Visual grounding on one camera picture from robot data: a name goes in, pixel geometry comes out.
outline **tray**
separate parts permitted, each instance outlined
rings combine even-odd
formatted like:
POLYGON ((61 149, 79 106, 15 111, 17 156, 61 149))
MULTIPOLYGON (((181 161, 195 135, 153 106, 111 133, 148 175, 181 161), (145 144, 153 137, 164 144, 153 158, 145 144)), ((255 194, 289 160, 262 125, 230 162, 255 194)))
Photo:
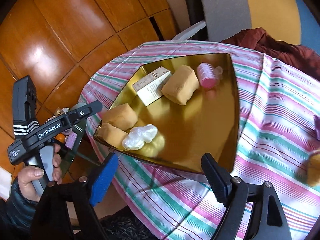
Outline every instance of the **tray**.
MULTIPOLYGON (((142 65, 110 109, 124 103, 129 103, 138 114, 135 126, 150 123, 158 127, 159 132, 153 142, 138 151, 116 150, 167 171, 182 171, 184 175, 203 174, 201 156, 209 152, 220 166, 229 172, 233 170, 239 129, 239 96, 229 54, 174 57, 142 65), (189 65, 196 70, 202 62, 221 66, 223 78, 216 88, 196 90, 186 106, 175 104, 164 96, 144 106, 132 88, 135 82, 160 66, 173 73, 181 65, 189 65)), ((114 149, 97 135, 99 128, 94 139, 114 149)))

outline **person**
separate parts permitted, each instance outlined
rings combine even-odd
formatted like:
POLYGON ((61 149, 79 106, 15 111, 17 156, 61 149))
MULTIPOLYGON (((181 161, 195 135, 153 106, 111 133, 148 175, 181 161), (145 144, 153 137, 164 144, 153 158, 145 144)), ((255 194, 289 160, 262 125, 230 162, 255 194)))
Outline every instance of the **person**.
MULTIPOLYGON (((53 179, 61 184, 62 172, 60 169, 61 157, 57 154, 60 150, 58 144, 54 144, 55 154, 52 159, 53 179)), ((27 240, 30 238, 30 227, 35 214, 40 196, 32 185, 32 181, 43 176, 44 170, 35 166, 26 166, 18 174, 11 186, 10 197, 5 202, 0 201, 0 239, 27 240)), ((109 239, 138 240, 157 238, 141 221, 131 212, 128 206, 119 210, 112 216, 100 220, 109 239)), ((85 240, 80 231, 77 239, 85 240)))
MULTIPOLYGON (((62 172, 60 169, 61 157, 57 154, 60 150, 58 144, 54 145, 55 154, 52 159, 53 179, 61 184, 62 172)), ((33 180, 44 175, 44 170, 35 166, 26 166, 18 174, 11 186, 10 197, 5 202, 0 201, 0 239, 25 240, 29 238, 29 230, 36 205, 40 200, 33 180)))

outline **hand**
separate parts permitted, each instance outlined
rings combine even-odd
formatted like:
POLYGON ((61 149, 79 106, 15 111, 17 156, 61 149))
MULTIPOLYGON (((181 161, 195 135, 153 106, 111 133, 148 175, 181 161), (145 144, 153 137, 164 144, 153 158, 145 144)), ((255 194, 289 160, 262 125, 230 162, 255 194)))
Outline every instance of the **hand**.
MULTIPOLYGON (((54 156, 52 164, 54 166, 52 177, 58 183, 62 182, 62 171, 59 168, 61 164, 60 155, 56 154, 60 150, 60 145, 54 144, 54 156)), ((44 175, 44 170, 35 166, 26 166, 18 173, 18 184, 22 195, 33 201, 39 202, 40 196, 32 185, 33 180, 40 179, 44 175)))

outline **striped tablecloth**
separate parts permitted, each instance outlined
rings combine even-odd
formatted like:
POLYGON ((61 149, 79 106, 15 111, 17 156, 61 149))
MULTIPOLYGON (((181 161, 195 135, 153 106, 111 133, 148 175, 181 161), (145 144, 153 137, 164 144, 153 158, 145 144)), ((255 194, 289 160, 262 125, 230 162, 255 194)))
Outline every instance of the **striped tablecloth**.
MULTIPOLYGON (((320 187, 308 187, 306 164, 320 143, 313 115, 320 116, 320 83, 260 52, 202 41, 148 42, 106 64, 84 87, 80 101, 100 100, 104 111, 142 64, 176 56, 229 53, 240 97, 240 137, 232 176, 247 183, 272 182, 290 226, 302 240, 320 214, 320 187)), ((108 148, 92 135, 100 114, 88 118, 87 133, 103 160, 108 148)), ((184 179, 119 156, 113 184, 134 214, 159 239, 210 239, 224 207, 208 185, 184 179)), ((243 239, 252 205, 237 234, 243 239)))

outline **yellow cushion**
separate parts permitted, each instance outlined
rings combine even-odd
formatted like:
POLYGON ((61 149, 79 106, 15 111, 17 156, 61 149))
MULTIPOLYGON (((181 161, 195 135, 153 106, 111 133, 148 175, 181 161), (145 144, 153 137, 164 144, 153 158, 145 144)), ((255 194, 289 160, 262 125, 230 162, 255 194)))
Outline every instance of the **yellow cushion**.
POLYGON ((252 28, 264 28, 276 41, 301 44, 301 26, 295 0, 248 0, 252 28))

